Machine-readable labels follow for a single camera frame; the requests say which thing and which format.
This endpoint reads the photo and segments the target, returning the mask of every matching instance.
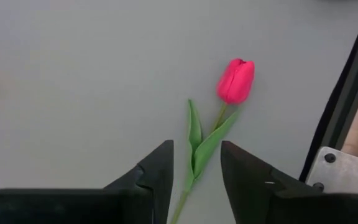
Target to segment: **green stem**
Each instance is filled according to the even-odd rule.
[[[181,210],[183,209],[183,206],[186,203],[186,199],[187,199],[188,194],[189,194],[189,192],[187,192],[187,191],[183,191],[181,193],[180,199],[179,199],[179,202],[178,202],[178,205],[177,205],[177,209],[175,209],[175,213],[172,216],[171,224],[176,224],[177,223],[177,221],[179,219],[179,215],[181,213]]]
[[[219,114],[218,114],[218,118],[216,119],[216,121],[214,123],[211,133],[214,132],[219,127],[219,125],[222,123],[223,115],[224,115],[224,112],[226,112],[226,109],[227,109],[227,104],[225,102],[223,102],[222,106],[221,106],[221,110],[219,111]],[[173,213],[173,216],[172,216],[171,224],[176,224],[178,222],[181,210],[183,209],[183,206],[185,206],[189,192],[190,192],[190,190],[189,191],[184,190],[181,193],[177,208],[175,209],[175,212]]]
[[[214,126],[211,130],[211,133],[216,130],[216,128],[219,127],[219,125],[222,123],[224,112],[226,112],[227,104],[225,102],[222,103],[221,110],[219,111],[218,118],[216,119]]]

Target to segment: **green leaf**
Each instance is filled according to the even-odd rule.
[[[203,142],[203,134],[201,132],[200,117],[195,104],[192,100],[188,100],[189,114],[188,114],[188,157],[187,157],[187,175],[185,180],[185,190],[190,190],[195,179],[194,176],[194,154],[198,146]]]
[[[216,147],[229,132],[238,117],[239,110],[235,111],[228,119],[226,119],[220,127],[212,132],[197,148],[194,154],[195,164],[193,167],[193,175],[197,179],[203,172],[209,159],[213,155]]]

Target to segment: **bolt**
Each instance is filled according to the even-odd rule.
[[[333,163],[336,160],[336,156],[332,153],[328,153],[324,156],[324,159],[326,159],[326,161],[329,163]]]
[[[324,184],[322,184],[320,182],[313,184],[313,187],[321,192],[323,192],[323,190],[324,190]]]

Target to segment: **tulip petal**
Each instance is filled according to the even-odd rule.
[[[233,81],[227,93],[227,101],[231,104],[239,104],[245,101],[254,80],[255,65],[250,61],[240,65],[235,71]]]
[[[231,60],[216,87],[218,96],[225,102],[227,101],[227,95],[229,93],[230,86],[234,78],[234,73],[236,69],[243,63],[244,61],[239,58]]]

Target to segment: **metal bracket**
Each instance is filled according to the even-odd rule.
[[[306,184],[325,193],[358,194],[358,157],[322,147],[311,166]]]

